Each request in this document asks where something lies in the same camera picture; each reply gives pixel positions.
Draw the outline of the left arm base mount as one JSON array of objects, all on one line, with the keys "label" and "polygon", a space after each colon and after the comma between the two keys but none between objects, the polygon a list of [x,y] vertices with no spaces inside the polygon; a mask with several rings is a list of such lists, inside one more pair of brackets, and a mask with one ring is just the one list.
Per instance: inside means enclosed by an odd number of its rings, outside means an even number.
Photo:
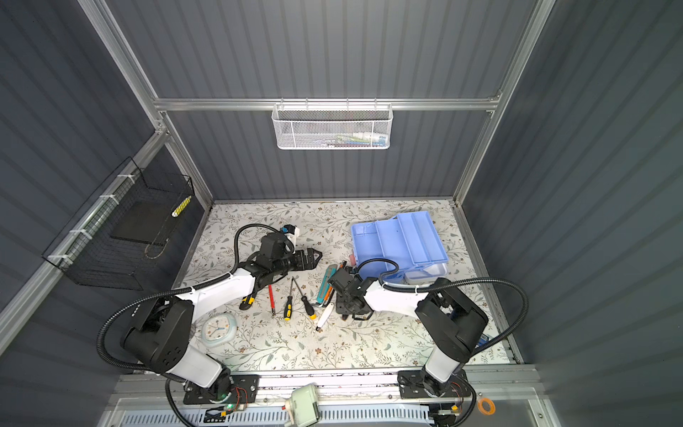
[{"label": "left arm base mount", "polygon": [[259,375],[220,375],[208,388],[188,383],[184,386],[184,405],[248,405],[255,402]]}]

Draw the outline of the white blue tool box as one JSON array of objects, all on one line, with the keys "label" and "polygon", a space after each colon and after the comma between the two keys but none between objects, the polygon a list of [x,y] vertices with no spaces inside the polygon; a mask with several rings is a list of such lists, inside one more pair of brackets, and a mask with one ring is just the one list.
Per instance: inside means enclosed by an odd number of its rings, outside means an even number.
[{"label": "white blue tool box", "polygon": [[357,223],[350,231],[358,264],[376,258],[398,264],[398,272],[387,281],[417,284],[448,275],[448,254],[427,211]]}]

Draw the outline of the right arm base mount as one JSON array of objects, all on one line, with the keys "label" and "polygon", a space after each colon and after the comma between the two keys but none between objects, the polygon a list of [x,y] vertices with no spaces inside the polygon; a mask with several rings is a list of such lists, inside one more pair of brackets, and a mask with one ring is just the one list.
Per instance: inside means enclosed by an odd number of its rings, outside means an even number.
[{"label": "right arm base mount", "polygon": [[471,387],[468,386],[464,371],[451,375],[445,382],[440,383],[429,376],[424,370],[401,370],[398,371],[398,389],[400,397],[410,399],[464,399],[472,395]]}]

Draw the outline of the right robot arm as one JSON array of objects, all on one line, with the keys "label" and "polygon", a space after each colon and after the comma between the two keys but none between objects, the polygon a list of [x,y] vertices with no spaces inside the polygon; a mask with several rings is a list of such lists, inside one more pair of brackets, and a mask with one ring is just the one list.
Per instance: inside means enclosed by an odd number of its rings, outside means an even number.
[{"label": "right robot arm", "polygon": [[[337,297],[337,312],[354,320],[369,320],[376,312],[398,313],[421,322],[434,343],[417,386],[432,397],[441,397],[451,378],[476,355],[507,339],[526,319],[528,294],[518,284],[491,277],[450,280],[439,277],[426,286],[387,281],[398,264],[373,258],[357,267],[343,266],[328,280]],[[521,299],[519,315],[503,332],[484,342],[488,316],[462,288],[478,284],[506,286]]]}]

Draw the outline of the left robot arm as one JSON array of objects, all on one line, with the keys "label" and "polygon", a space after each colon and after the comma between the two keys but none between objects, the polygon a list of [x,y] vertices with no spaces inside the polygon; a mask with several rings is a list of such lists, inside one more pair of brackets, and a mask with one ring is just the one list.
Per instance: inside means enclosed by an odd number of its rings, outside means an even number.
[{"label": "left robot arm", "polygon": [[[193,324],[228,302],[256,297],[290,272],[315,270],[323,257],[318,249],[296,248],[298,229],[291,224],[265,229],[260,249],[245,260],[237,258],[229,272],[195,286],[142,297],[112,314],[96,337],[100,358],[116,368],[153,372],[169,381],[194,384],[218,397],[228,394],[231,372],[191,344]],[[106,348],[110,327],[126,312],[131,318],[120,345],[134,362],[118,359]]]}]

